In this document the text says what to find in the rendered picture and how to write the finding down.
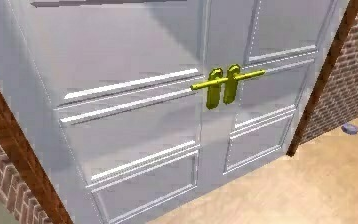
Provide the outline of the white panelled room door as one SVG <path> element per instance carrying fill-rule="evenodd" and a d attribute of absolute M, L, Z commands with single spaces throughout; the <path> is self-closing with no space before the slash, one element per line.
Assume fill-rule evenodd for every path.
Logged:
<path fill-rule="evenodd" d="M 198 185 L 204 0 L 0 0 L 0 90 L 74 224 Z"/>
<path fill-rule="evenodd" d="M 210 1 L 207 67 L 262 74 L 203 112 L 200 192 L 284 154 L 349 1 Z"/>

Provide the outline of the small grey floor object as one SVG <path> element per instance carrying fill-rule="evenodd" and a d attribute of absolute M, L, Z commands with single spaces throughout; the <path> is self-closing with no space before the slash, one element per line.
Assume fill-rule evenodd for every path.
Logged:
<path fill-rule="evenodd" d="M 341 126 L 341 129 L 344 133 L 349 135 L 355 135 L 358 133 L 358 127 L 356 125 L 345 123 Z"/>

